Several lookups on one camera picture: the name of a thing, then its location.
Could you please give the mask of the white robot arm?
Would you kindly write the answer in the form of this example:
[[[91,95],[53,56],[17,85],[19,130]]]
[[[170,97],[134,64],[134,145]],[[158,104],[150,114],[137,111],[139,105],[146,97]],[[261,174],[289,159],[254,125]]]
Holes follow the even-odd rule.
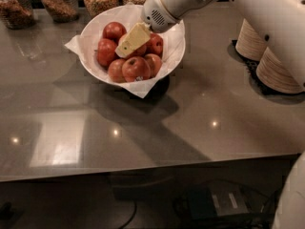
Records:
[[[133,27],[115,52],[126,57],[148,41],[148,32],[165,32],[190,10],[213,0],[147,0],[140,24]],[[305,85],[304,0],[229,0],[279,58],[300,87]]]

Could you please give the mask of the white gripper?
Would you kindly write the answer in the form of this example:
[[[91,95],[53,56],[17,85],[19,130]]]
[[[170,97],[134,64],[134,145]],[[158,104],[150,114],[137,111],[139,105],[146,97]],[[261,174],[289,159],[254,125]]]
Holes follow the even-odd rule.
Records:
[[[217,0],[146,0],[140,20],[124,35],[115,49],[119,57],[126,58],[151,37],[151,31],[163,33],[178,24],[191,10],[199,10]]]

